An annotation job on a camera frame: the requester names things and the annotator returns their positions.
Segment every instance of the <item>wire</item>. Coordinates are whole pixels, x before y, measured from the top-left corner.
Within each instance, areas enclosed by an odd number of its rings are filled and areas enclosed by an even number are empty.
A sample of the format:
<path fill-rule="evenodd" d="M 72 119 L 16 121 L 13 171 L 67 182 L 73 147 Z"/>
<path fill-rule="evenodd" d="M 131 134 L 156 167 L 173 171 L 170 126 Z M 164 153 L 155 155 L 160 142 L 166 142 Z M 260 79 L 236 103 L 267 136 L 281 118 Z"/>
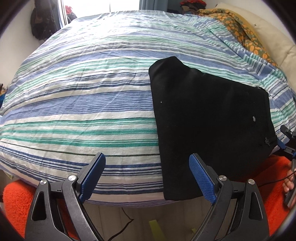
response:
<path fill-rule="evenodd" d="M 122 230 L 120 230 L 118 233 L 114 234 L 111 238 L 108 239 L 108 241 L 111 241 L 112 239 L 114 239 L 116 236 L 118 236 L 119 234 L 121 234 L 126 228 L 127 226 L 134 220 L 133 218 L 130 218 L 126 212 L 124 211 L 123 208 L 121 208 L 122 211 L 124 212 L 124 214 L 129 218 L 129 222 L 127 222 L 127 224 L 124 226 L 124 228 Z"/>
<path fill-rule="evenodd" d="M 258 188 L 260 188 L 260 187 L 262 187 L 262 186 L 265 186 L 265 185 L 268 185 L 268 184 L 272 184 L 272 183 L 277 183 L 277 182 L 283 181 L 283 180 L 285 180 L 286 178 L 291 177 L 291 176 L 294 175 L 295 173 L 296 173 L 296 171 L 292 172 L 289 176 L 286 176 L 286 177 L 284 177 L 284 178 L 282 178 L 282 179 L 279 179 L 279 180 L 275 180 L 275 181 L 271 181 L 271 182 L 267 182 L 267 183 L 261 184 L 261 185 L 258 186 Z"/>

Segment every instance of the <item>orange floral fabric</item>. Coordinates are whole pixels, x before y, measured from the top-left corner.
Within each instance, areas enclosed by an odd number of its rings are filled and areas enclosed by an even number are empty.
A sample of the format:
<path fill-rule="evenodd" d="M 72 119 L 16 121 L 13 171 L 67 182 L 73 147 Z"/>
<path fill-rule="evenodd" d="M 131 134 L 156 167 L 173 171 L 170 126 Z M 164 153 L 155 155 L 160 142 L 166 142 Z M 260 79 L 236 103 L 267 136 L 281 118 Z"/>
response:
<path fill-rule="evenodd" d="M 207 16 L 220 21 L 245 49 L 260 56 L 278 68 L 276 62 L 272 60 L 266 49 L 259 41 L 259 38 L 253 28 L 237 13 L 227 9 L 214 8 L 200 9 L 196 15 Z"/>

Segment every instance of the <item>bed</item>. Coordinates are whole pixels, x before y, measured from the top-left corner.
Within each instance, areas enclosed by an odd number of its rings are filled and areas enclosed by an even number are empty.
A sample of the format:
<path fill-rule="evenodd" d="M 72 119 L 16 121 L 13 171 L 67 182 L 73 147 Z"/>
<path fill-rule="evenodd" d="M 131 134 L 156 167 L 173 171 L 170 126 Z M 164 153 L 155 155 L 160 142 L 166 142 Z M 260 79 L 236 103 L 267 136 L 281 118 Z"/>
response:
<path fill-rule="evenodd" d="M 163 198 L 148 75 L 176 56 L 202 72 L 264 88 L 279 139 L 294 129 L 294 93 L 284 72 L 246 50 L 219 21 L 160 11 L 75 19 L 20 66 L 0 116 L 0 165 L 37 186 L 77 174 L 97 152 L 106 168 L 89 202 L 153 206 Z"/>

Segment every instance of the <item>beige headboard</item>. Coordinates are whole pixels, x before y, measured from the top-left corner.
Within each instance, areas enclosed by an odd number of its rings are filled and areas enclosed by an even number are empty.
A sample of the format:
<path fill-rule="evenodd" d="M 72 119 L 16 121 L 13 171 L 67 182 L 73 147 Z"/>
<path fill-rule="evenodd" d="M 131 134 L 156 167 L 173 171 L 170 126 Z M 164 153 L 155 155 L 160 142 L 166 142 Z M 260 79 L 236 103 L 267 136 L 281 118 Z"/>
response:
<path fill-rule="evenodd" d="M 280 30 L 256 14 L 225 3 L 219 3 L 216 8 L 232 10 L 253 26 L 267 52 L 287 76 L 290 88 L 296 92 L 296 45 Z"/>

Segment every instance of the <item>black garment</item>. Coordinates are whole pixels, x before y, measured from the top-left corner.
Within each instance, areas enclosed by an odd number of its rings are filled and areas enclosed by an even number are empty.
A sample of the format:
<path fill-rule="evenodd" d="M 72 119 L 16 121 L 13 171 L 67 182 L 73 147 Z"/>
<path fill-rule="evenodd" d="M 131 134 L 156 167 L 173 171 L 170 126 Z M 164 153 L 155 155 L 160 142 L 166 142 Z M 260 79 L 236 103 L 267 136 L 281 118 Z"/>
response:
<path fill-rule="evenodd" d="M 176 57 L 149 68 L 164 197 L 202 196 L 189 169 L 196 152 L 218 175 L 250 174 L 276 146 L 268 93 L 202 73 Z"/>

